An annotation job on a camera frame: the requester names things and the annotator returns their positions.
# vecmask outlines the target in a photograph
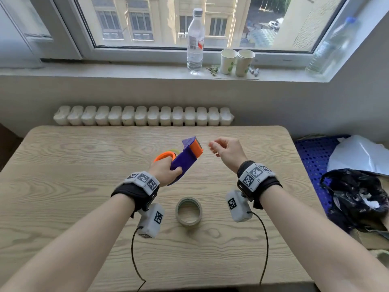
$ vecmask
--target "person's right arm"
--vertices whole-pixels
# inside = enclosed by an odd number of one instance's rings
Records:
[[[219,137],[209,147],[235,173],[247,161],[238,139]],[[326,217],[278,185],[263,192],[260,202],[320,291],[389,291],[385,266]]]

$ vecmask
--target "trash bag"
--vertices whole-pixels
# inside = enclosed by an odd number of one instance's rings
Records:
[[[325,178],[331,180],[330,185],[324,183]],[[389,198],[380,180],[367,171],[332,170],[322,176],[320,184],[333,199],[329,218],[334,217],[336,221],[331,220],[347,232],[371,226],[367,221],[380,221],[389,211]],[[347,230],[345,221],[339,219],[339,211],[349,223]]]

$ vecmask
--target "person's left hand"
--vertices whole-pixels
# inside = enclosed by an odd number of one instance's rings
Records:
[[[149,173],[158,179],[159,187],[172,183],[182,173],[181,167],[170,170],[171,165],[172,157],[163,158],[150,165]]]

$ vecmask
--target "table top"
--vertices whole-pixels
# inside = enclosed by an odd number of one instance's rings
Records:
[[[299,200],[323,213],[287,130],[267,127],[37,127],[0,173],[0,286],[33,255],[105,202],[129,173],[147,170],[161,152],[182,150],[197,136],[203,155],[182,179],[158,192],[165,209],[155,239],[136,236],[135,261],[147,280],[142,290],[258,284],[266,255],[260,222],[236,223],[224,199],[236,175],[207,148],[218,136],[240,139],[249,159],[262,162]],[[175,206],[184,196],[202,205],[201,222],[181,226]],[[270,255],[263,283],[311,281],[265,211]],[[90,291],[137,290],[131,261],[139,214],[119,235]]]

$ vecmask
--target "car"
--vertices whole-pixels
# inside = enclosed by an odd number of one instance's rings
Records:
[[[268,23],[268,26],[269,26],[269,28],[274,29],[276,31],[278,31],[280,29],[280,24],[277,21],[273,21],[273,20],[270,21]]]

